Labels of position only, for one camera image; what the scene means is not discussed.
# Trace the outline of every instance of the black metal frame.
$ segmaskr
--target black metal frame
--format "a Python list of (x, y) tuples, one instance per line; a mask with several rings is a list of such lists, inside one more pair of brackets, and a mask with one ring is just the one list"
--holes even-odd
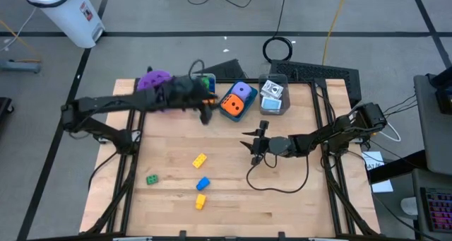
[[(258, 83), (258, 79), (255, 79), (255, 78), (246, 78), (246, 79), (242, 79), (242, 80), (246, 83)], [(218, 79), (216, 81), (216, 83), (234, 83), (235, 81), (236, 81), (236, 79)], [(289, 81), (289, 83), (306, 84), (307, 82)], [(321, 108), (320, 108), (320, 104), (319, 104), (319, 97), (318, 97), (317, 91), (316, 91), (317, 86), (321, 88), (323, 103), (325, 105), (328, 123), (331, 123), (333, 121), (333, 117), (331, 115), (331, 109), (328, 105), (329, 99), (328, 99), (328, 91), (327, 91), (327, 87), (326, 87), (326, 81), (325, 81), (325, 79), (322, 78), (322, 79), (316, 79), (315, 81), (312, 81), (312, 82), (308, 82), (307, 84), (309, 84), (311, 86), (311, 94), (312, 94), (312, 100), (313, 100), (313, 104), (314, 104), (314, 111), (316, 114), (317, 127), (321, 128), (323, 126), (323, 122), (322, 122), (322, 117), (321, 117)], [(133, 128), (134, 116), (135, 116), (135, 111), (131, 110), (129, 112), (129, 118), (127, 120), (127, 125), (126, 125), (126, 128), (129, 131)], [(144, 120), (145, 120), (145, 113), (140, 112), (140, 117), (139, 117), (139, 121), (138, 121), (138, 130), (141, 131), (141, 133), (143, 133)], [(136, 171), (138, 156), (139, 156), (140, 141), (141, 140), (137, 141), (138, 150), (134, 154), (131, 155), (131, 169), (129, 171)], [(323, 158), (322, 158), (323, 163), (325, 164), (325, 166), (331, 167), (330, 161), (329, 161), (329, 152), (326, 151), (326, 147), (322, 147), (322, 156), (323, 156)], [(117, 178), (116, 178), (116, 182), (114, 185), (114, 193), (113, 193), (114, 196), (119, 193), (119, 190), (123, 184), (122, 180), (124, 178), (127, 157), (128, 157), (127, 155), (124, 155), (124, 154), (121, 155), (119, 167), (118, 167)], [(346, 183), (345, 183), (345, 176), (344, 176), (344, 172), (343, 172), (342, 163), (340, 161), (340, 158), (337, 158), (336, 160), (337, 160), (336, 171), (337, 171), (337, 175), (338, 175), (338, 179), (339, 179), (339, 183), (340, 183), (340, 188), (341, 188), (341, 191), (343, 192), (343, 194), (345, 195), (345, 197), (348, 199), (347, 187), (346, 187)], [(112, 210), (111, 216), (109, 217), (109, 220), (107, 223), (107, 228), (106, 228), (106, 233), (84, 233), (84, 234), (78, 235), (78, 236), (53, 237), (53, 238), (45, 238), (45, 239), (38, 239), (38, 240), (39, 241), (55, 241), (55, 240), (63, 240), (63, 241), (72, 241), (72, 240), (83, 240), (83, 241), (101, 240), (101, 241), (104, 241), (105, 240), (106, 241), (106, 240), (113, 240), (113, 238), (116, 238), (116, 237), (126, 237), (127, 224), (128, 224), (128, 220), (129, 220), (130, 206), (131, 206), (132, 195), (133, 195), (134, 180), (135, 180), (135, 175), (133, 175), (133, 177), (131, 178), (131, 180), (130, 180), (131, 185), (127, 189), (126, 194), (125, 194), (126, 198), (125, 198), (125, 202), (124, 202), (124, 211), (123, 211), (122, 218), (121, 218), (121, 227), (120, 227), (119, 232), (113, 232), (114, 222), (117, 217), (117, 211), (116, 211), (117, 206), (115, 206)], [(331, 215), (333, 218), (333, 227), (335, 230), (336, 238), (350, 240), (350, 241), (355, 241), (355, 240), (407, 241), (407, 240), (409, 240), (409, 239), (398, 239), (398, 238), (390, 238), (390, 237), (374, 236), (374, 235), (356, 235), (353, 219), (350, 216), (349, 212), (347, 212), (347, 211), (345, 211), (345, 217), (347, 220), (347, 229), (350, 234), (343, 233), (342, 229), (341, 229), (340, 219), (339, 219), (338, 205), (337, 205), (337, 201), (335, 198), (336, 194), (330, 186), (327, 186), (327, 188), (328, 188), (328, 195), (329, 195), (329, 199), (330, 199)], [(155, 237), (155, 236), (152, 236), (151, 240), (153, 240), (153, 241), (159, 241), (159, 240), (161, 240), (161, 241), (166, 241), (166, 240), (181, 240), (181, 241), (184, 241), (184, 240), (202, 240), (202, 241), (205, 241), (205, 240), (211, 240), (211, 241), (300, 240), (300, 241), (302, 241), (303, 240), (303, 241), (305, 241), (305, 240), (309, 240), (309, 239), (307, 237), (285, 237), (284, 233), (278, 233), (278, 237), (187, 237), (186, 231), (181, 230), (179, 237)]]

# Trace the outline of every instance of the wooden tabletop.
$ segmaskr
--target wooden tabletop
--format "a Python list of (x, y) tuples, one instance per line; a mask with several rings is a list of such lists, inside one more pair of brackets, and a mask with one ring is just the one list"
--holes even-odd
[[(117, 80), (114, 94), (132, 93), (132, 79)], [(328, 94), (336, 115), (350, 111), (342, 80), (327, 80)], [(222, 97), (231, 84), (217, 84)], [(288, 237), (334, 237), (331, 208), (323, 169), (321, 151), (309, 154), (309, 179), (295, 194), (255, 191), (245, 180), (251, 167), (251, 155), (239, 141), (252, 143), (242, 132), (254, 131), (261, 120), (270, 122), (266, 136), (307, 134), (317, 129), (311, 91), (308, 85), (290, 84), (290, 109), (283, 116), (263, 116), (256, 100), (241, 122), (235, 123), (215, 112), (208, 126), (200, 122), (198, 112), (170, 110), (149, 113), (138, 159), (133, 201), (127, 235), (177, 236), (186, 230), (188, 236), (276, 237), (284, 231)], [(126, 126), (128, 112), (108, 114), (107, 124), (117, 129)], [(350, 150), (361, 153), (359, 146)], [(101, 145), (97, 165), (114, 152), (113, 145)], [(191, 163), (199, 153), (207, 160), (196, 169)], [(268, 157), (273, 164), (273, 156)], [(379, 232), (374, 203), (363, 160), (355, 155), (342, 157), (350, 201), (371, 228)], [(81, 231), (90, 228), (112, 199), (119, 156), (94, 177)], [(296, 189), (307, 171), (306, 158), (278, 158), (271, 169), (264, 164), (250, 175), (255, 187)], [(147, 185), (146, 177), (156, 174), (157, 184)], [(196, 184), (202, 177), (210, 185), (201, 193), (207, 196), (203, 210), (195, 209)], [(338, 200), (344, 233), (345, 217)], [(119, 229), (123, 206), (119, 206), (115, 230)]]

